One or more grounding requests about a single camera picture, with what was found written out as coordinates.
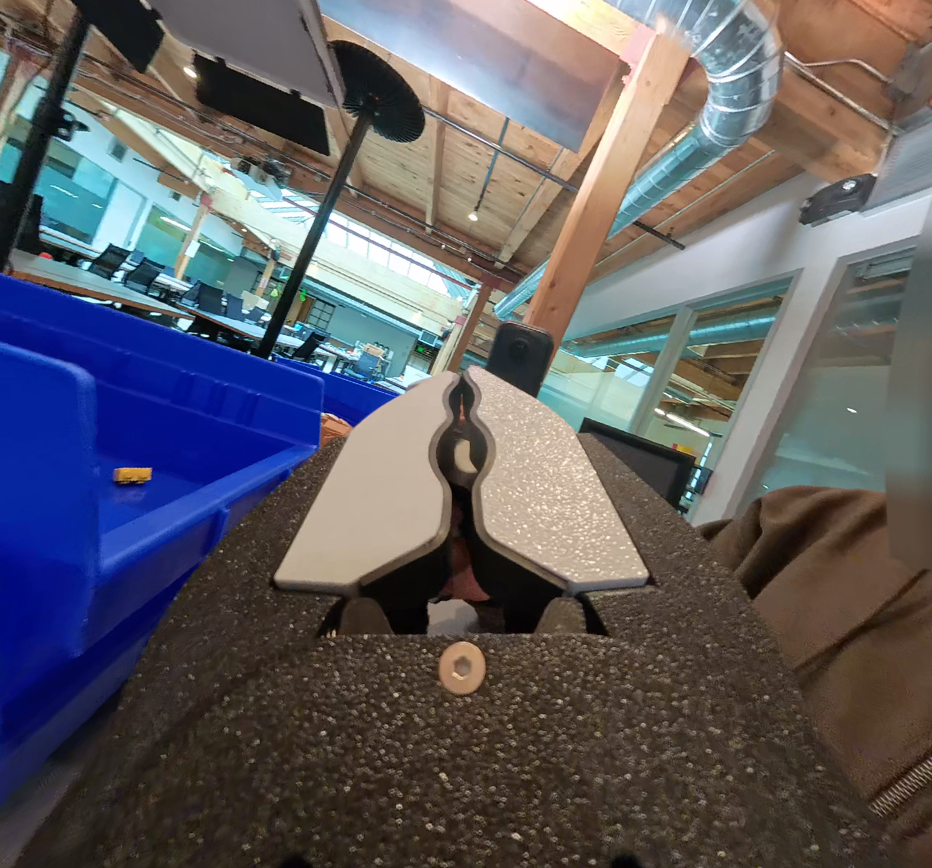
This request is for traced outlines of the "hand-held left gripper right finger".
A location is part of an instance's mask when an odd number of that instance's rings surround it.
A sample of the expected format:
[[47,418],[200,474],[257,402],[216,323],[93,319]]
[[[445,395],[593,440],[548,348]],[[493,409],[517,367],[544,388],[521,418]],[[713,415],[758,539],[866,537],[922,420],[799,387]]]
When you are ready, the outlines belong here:
[[561,592],[644,587],[649,571],[570,425],[486,370],[470,368],[466,386],[484,444],[472,484],[483,545]]

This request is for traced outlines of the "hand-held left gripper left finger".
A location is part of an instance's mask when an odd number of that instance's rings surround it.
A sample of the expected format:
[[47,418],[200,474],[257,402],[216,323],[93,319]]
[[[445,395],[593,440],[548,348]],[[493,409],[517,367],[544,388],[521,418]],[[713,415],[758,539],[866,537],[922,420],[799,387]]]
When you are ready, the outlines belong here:
[[454,373],[421,381],[363,419],[273,575],[283,590],[361,590],[435,553],[452,492],[438,462],[453,425]]

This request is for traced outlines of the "blue plastic bin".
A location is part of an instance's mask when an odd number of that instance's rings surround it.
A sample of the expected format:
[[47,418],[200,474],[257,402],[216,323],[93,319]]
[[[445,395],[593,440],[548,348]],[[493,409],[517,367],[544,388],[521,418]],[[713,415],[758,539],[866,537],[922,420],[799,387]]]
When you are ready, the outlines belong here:
[[[320,443],[322,383],[1,284],[2,802],[129,677],[180,586]],[[113,470],[151,467],[120,486]]]

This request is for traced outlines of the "black framed grey panel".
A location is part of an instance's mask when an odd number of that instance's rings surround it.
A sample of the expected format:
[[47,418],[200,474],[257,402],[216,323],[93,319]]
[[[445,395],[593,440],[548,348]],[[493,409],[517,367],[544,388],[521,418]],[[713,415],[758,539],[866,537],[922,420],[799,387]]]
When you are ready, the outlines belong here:
[[582,420],[579,434],[594,436],[647,486],[686,514],[682,498],[695,470],[693,455],[589,418]]

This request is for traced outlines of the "stack of blue bins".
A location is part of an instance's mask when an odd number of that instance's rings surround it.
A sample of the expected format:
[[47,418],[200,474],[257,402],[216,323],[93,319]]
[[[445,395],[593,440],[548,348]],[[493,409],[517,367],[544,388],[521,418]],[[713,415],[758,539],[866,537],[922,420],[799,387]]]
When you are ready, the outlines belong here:
[[332,415],[355,427],[373,411],[401,394],[351,375],[325,372],[322,368],[290,358],[273,355],[273,362],[314,376],[322,383],[321,414]]

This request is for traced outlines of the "black slanted pole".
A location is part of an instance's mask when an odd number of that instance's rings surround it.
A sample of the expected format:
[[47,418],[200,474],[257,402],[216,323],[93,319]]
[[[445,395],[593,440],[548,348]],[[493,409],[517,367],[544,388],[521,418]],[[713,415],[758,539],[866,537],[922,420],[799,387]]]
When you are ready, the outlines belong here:
[[355,127],[349,137],[349,142],[342,153],[336,166],[332,180],[320,201],[317,214],[309,229],[303,245],[297,255],[287,281],[285,282],[283,293],[271,315],[270,322],[259,342],[254,354],[263,360],[267,360],[273,353],[275,343],[281,335],[281,331],[286,323],[287,315],[295,302],[300,290],[304,276],[306,275],[309,264],[314,256],[320,239],[323,236],[324,229],[329,222],[333,208],[341,195],[350,171],[353,168],[354,161],[359,150],[362,147],[366,132],[368,131],[374,114],[370,108],[364,109],[358,116]]

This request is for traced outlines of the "black round ribbed disc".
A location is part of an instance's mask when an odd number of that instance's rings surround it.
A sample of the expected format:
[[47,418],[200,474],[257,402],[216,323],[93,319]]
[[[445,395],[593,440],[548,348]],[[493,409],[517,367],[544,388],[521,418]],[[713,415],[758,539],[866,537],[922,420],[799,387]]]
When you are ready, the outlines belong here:
[[412,143],[424,132],[426,119],[417,94],[403,76],[371,50],[346,40],[333,40],[331,50],[343,80],[342,109],[385,140]]

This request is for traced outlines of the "person's brown hooded top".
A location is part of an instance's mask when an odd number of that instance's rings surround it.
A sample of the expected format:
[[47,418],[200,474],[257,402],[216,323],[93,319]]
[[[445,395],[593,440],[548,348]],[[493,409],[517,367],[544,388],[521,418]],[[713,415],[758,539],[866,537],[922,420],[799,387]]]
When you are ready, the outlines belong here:
[[796,486],[697,532],[740,580],[809,715],[882,823],[931,865],[931,579],[890,549],[886,495]]

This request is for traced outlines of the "long wooden desk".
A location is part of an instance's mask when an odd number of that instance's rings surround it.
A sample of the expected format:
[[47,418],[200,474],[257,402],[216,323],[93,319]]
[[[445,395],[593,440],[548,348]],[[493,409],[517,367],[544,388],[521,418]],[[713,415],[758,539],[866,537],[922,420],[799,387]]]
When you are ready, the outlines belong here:
[[100,278],[89,271],[68,266],[20,250],[13,250],[6,272],[9,276],[42,285],[76,296],[132,307],[150,314],[169,315],[173,318],[192,320],[190,310],[170,306],[134,292],[112,280]]

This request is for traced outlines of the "black computer monitor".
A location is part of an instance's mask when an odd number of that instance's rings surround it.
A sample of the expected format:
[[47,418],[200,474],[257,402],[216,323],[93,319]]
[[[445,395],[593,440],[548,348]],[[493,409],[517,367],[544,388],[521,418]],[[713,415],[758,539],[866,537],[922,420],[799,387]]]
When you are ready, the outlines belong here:
[[13,243],[14,249],[33,256],[39,256],[43,253],[44,245],[40,237],[43,207],[43,197],[39,194],[32,194],[21,223],[17,228],[17,236]]

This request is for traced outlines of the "black light stand pole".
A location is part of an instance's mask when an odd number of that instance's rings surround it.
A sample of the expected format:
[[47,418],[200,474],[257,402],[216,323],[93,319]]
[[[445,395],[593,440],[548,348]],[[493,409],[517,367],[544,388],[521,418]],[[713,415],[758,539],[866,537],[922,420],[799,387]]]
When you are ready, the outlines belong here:
[[30,196],[33,194],[50,140],[55,136],[60,124],[64,96],[82,54],[88,30],[87,18],[79,9],[76,9],[53,60],[53,69],[46,90],[33,113],[31,129],[17,163],[13,181],[2,197],[1,273],[3,275],[8,267],[17,228],[28,206]]

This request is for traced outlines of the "wooden post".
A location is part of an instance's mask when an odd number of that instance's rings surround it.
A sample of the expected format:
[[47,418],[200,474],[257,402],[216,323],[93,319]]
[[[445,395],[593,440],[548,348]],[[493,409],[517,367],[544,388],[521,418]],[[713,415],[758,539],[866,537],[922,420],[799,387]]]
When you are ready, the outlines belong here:
[[558,347],[689,52],[655,33],[624,87],[568,211],[524,322]]

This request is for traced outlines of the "black wall device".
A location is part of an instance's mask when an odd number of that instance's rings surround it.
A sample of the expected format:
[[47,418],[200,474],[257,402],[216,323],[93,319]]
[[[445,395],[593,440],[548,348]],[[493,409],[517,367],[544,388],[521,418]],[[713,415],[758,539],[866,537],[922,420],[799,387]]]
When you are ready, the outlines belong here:
[[872,194],[877,176],[860,174],[839,180],[814,192],[799,208],[799,224],[818,226],[861,212]]

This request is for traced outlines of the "silver ventilation duct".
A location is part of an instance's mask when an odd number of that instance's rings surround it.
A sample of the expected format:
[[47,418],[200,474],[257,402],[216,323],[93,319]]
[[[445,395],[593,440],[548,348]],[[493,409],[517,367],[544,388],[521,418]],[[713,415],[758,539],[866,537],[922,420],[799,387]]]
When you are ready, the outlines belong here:
[[602,0],[672,37],[705,71],[703,108],[628,187],[612,238],[743,146],[766,124],[781,83],[783,44],[771,0]]

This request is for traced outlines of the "grey wall vent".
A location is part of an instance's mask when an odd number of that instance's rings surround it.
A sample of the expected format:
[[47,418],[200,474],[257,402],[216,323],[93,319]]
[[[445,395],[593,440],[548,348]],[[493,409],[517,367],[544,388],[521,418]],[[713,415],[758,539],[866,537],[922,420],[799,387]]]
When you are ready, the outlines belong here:
[[891,143],[865,211],[879,209],[931,187],[931,123],[914,127]]

